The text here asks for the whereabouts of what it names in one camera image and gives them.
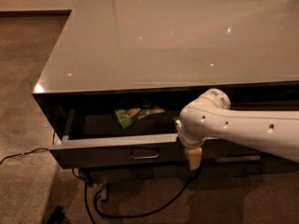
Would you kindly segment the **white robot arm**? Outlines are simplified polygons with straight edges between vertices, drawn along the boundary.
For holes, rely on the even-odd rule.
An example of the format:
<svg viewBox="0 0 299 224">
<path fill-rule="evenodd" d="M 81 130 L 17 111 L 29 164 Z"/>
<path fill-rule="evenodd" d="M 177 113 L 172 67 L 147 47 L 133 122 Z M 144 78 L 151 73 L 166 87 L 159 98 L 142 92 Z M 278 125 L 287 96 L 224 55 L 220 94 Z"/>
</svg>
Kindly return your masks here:
<svg viewBox="0 0 299 224">
<path fill-rule="evenodd" d="M 226 93 L 209 89 L 180 111 L 175 125 L 192 170 L 200 166 L 208 138 L 299 162 L 298 111 L 235 111 Z"/>
</svg>

